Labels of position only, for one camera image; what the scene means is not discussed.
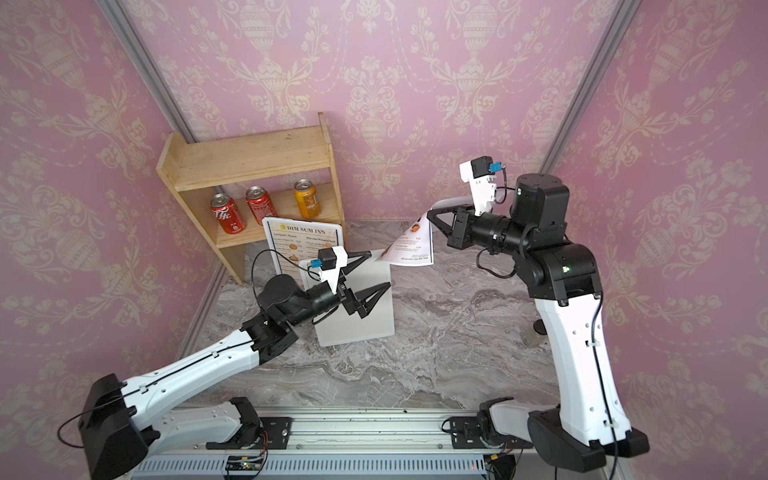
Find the damask pattern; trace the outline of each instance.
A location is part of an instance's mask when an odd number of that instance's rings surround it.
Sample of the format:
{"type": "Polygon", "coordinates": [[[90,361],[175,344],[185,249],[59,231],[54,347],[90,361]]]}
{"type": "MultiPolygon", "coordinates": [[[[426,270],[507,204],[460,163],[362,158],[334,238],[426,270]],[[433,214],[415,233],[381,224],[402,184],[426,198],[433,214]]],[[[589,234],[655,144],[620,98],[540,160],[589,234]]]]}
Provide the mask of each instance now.
{"type": "Polygon", "coordinates": [[[324,111],[346,217],[405,219],[465,191],[464,160],[538,169],[615,3],[125,0],[199,139],[324,111]]]}
{"type": "Polygon", "coordinates": [[[765,478],[768,65],[755,2],[643,2],[555,173],[596,254],[637,478],[765,478]]]}
{"type": "MultiPolygon", "coordinates": [[[[170,128],[96,4],[0,2],[0,47],[2,476],[81,478],[56,428],[94,380],[174,358],[215,263],[153,172],[170,128]]],[[[163,66],[222,132],[200,72],[163,66]]]]}

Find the wooden shelf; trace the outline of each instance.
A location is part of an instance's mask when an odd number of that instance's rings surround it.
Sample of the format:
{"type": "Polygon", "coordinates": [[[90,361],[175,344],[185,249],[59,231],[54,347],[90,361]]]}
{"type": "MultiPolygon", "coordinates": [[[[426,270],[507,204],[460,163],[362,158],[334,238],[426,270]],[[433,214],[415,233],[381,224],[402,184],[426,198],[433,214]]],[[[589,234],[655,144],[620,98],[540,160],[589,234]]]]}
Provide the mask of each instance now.
{"type": "MultiPolygon", "coordinates": [[[[245,282],[245,244],[264,240],[264,228],[253,218],[242,198],[235,201],[246,221],[246,229],[235,235],[224,233],[210,212],[210,199],[216,193],[214,187],[328,168],[332,182],[317,185],[317,200],[323,211],[313,220],[345,226],[328,126],[322,112],[317,116],[320,123],[317,127],[198,144],[187,144],[180,134],[173,133],[165,142],[157,162],[157,175],[240,284],[245,282]]],[[[281,217],[303,220],[292,190],[270,195],[281,217]]]]}
{"type": "MultiPolygon", "coordinates": [[[[271,194],[272,201],[275,204],[275,210],[277,210],[277,216],[280,218],[290,218],[293,220],[305,220],[299,212],[299,205],[296,203],[296,198],[293,196],[293,190],[285,192],[278,192],[271,194]]],[[[340,223],[339,209],[336,208],[336,192],[333,189],[333,184],[320,184],[317,185],[317,201],[320,203],[320,207],[323,209],[317,218],[313,218],[312,222],[324,222],[324,223],[340,223]]],[[[258,242],[264,240],[266,235],[264,234],[264,227],[256,222],[256,218],[250,212],[250,208],[244,198],[235,200],[237,208],[240,209],[240,213],[243,215],[243,219],[246,222],[245,230],[234,235],[229,235],[224,232],[224,229],[219,226],[216,232],[216,246],[218,248],[231,247],[233,245],[242,245],[244,243],[258,242]]]]}
{"type": "Polygon", "coordinates": [[[184,148],[177,191],[328,168],[320,126],[226,138],[184,148]]]}

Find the white board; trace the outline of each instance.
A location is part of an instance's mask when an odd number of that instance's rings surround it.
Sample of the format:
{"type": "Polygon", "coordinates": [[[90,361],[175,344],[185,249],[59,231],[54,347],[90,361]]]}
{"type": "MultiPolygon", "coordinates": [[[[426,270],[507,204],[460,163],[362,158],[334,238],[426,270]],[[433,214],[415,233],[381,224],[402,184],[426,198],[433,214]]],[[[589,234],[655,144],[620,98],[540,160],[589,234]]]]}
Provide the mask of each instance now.
{"type": "MultiPolygon", "coordinates": [[[[373,250],[372,256],[346,276],[346,286],[353,292],[359,292],[377,283],[392,282],[389,273],[389,263],[376,262],[384,250],[373,250]]],[[[299,265],[309,267],[309,260],[302,260],[299,265]]],[[[319,267],[310,268],[319,272],[319,267]]],[[[315,286],[319,281],[310,278],[305,271],[301,271],[302,280],[307,288],[315,286]]],[[[376,307],[364,319],[355,312],[347,315],[343,306],[332,313],[328,318],[315,325],[317,340],[320,346],[340,345],[342,343],[360,342],[363,340],[378,339],[395,334],[395,311],[392,306],[392,288],[390,287],[379,299],[376,307]]]]}

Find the shelf board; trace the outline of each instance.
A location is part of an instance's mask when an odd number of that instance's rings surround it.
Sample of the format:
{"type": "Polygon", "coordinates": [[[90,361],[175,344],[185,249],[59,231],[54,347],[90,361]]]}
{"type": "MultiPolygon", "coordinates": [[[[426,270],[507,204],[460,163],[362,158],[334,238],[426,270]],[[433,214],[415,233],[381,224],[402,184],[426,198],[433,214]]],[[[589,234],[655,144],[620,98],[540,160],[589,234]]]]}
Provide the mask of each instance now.
{"type": "Polygon", "coordinates": [[[328,168],[329,145],[316,127],[186,144],[176,191],[328,168]]]}
{"type": "MultiPolygon", "coordinates": [[[[293,190],[287,190],[284,192],[278,192],[276,194],[270,194],[272,201],[277,210],[277,215],[280,218],[290,218],[293,220],[306,220],[299,213],[299,205],[296,203],[296,198],[293,196],[293,190]]],[[[317,185],[317,201],[320,202],[320,206],[323,209],[317,218],[313,218],[308,221],[324,222],[324,223],[340,223],[341,217],[339,216],[339,209],[336,206],[336,193],[333,189],[333,184],[320,184],[317,185]]],[[[242,245],[243,243],[258,242],[264,240],[266,235],[264,233],[264,227],[256,222],[256,218],[248,207],[244,198],[235,200],[237,208],[240,210],[240,214],[245,220],[246,227],[240,233],[229,235],[219,225],[216,238],[214,242],[217,248],[232,247],[234,245],[242,245]]]]}

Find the soda can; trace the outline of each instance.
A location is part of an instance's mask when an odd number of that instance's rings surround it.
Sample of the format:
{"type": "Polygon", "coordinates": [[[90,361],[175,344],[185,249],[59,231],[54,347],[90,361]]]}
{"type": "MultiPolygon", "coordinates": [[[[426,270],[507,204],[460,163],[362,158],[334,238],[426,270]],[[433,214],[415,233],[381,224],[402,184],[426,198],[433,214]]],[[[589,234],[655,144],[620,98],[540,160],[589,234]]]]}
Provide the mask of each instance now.
{"type": "Polygon", "coordinates": [[[320,215],[321,207],[317,201],[317,189],[311,181],[302,179],[293,184],[293,196],[296,197],[302,217],[311,220],[320,215]]]}
{"type": "Polygon", "coordinates": [[[214,213],[216,220],[219,220],[221,228],[229,235],[240,233],[245,230],[245,222],[237,209],[235,200],[232,200],[227,194],[215,194],[210,199],[210,211],[214,213]]]}
{"type": "Polygon", "coordinates": [[[263,225],[261,221],[264,217],[277,217],[272,198],[264,187],[251,187],[246,190],[245,201],[248,202],[248,207],[259,225],[263,225]]]}

